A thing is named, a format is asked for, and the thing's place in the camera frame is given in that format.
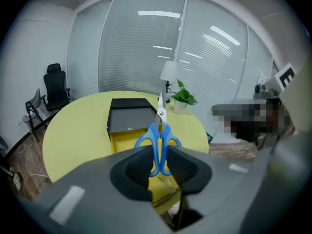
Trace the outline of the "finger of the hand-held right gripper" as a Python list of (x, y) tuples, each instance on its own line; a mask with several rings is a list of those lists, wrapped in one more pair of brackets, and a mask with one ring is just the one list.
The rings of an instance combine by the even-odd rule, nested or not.
[(234, 99), (212, 107), (212, 115), (224, 121), (255, 121), (255, 112), (266, 110), (266, 100), (263, 99)]

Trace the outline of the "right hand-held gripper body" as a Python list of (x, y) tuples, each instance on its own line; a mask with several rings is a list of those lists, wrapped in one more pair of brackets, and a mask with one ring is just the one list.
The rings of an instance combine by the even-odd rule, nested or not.
[(293, 66), (288, 63), (268, 81), (259, 82), (254, 88), (254, 99), (276, 99), (295, 77)]

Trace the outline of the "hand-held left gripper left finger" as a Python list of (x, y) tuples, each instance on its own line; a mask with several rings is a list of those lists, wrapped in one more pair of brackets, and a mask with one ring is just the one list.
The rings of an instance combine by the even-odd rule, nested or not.
[(148, 190), (151, 146), (85, 162), (22, 209), (45, 234), (169, 234)]

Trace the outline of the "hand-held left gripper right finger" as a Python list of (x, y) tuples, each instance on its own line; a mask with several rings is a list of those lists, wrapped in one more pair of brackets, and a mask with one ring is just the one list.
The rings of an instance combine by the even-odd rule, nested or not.
[(270, 149), (252, 162), (170, 147), (167, 164), (181, 188), (178, 234), (244, 234), (244, 219), (265, 177)]

